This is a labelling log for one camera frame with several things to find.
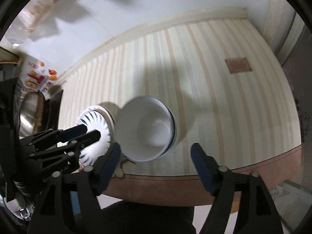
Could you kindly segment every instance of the plastic bag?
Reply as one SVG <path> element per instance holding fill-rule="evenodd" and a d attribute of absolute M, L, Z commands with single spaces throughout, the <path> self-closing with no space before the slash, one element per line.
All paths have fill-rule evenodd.
<path fill-rule="evenodd" d="M 58 0 L 31 0 L 18 14 L 4 37 L 13 48 L 22 44 L 39 23 L 48 18 Z"/>

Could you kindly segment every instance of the metal pot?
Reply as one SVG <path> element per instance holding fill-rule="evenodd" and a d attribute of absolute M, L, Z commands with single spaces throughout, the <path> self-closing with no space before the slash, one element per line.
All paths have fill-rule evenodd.
<path fill-rule="evenodd" d="M 41 131 L 46 100 L 41 92 L 29 92 L 22 101 L 20 133 L 30 136 Z"/>

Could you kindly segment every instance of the brown rectangular patch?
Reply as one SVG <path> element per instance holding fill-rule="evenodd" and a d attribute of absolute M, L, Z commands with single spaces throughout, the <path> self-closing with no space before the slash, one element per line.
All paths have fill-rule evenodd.
<path fill-rule="evenodd" d="M 225 59 L 225 63 L 227 64 L 231 74 L 252 71 L 252 68 L 246 57 Z"/>

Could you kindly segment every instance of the metal bowl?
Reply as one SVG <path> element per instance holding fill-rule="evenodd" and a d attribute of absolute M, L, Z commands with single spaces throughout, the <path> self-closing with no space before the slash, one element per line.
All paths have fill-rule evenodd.
<path fill-rule="evenodd" d="M 22 101 L 20 112 L 20 133 L 24 136 L 30 136 L 37 133 L 37 131 L 34 131 L 34 128 L 38 122 L 38 113 L 42 112 L 42 110 L 39 109 L 43 109 L 43 103 L 40 104 L 41 101 L 45 101 L 41 92 L 29 92 Z"/>

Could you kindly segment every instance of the white plate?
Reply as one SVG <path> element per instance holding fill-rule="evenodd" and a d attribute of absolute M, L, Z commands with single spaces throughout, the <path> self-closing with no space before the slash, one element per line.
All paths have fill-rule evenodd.
<path fill-rule="evenodd" d="M 77 119 L 77 125 L 84 124 L 87 126 L 87 133 L 92 130 L 98 130 L 101 133 L 101 138 L 98 142 L 91 144 L 81 150 L 79 159 L 84 165 L 93 165 L 99 156 L 105 155 L 111 142 L 111 130 L 108 122 L 101 112 L 96 110 L 84 111 Z"/>

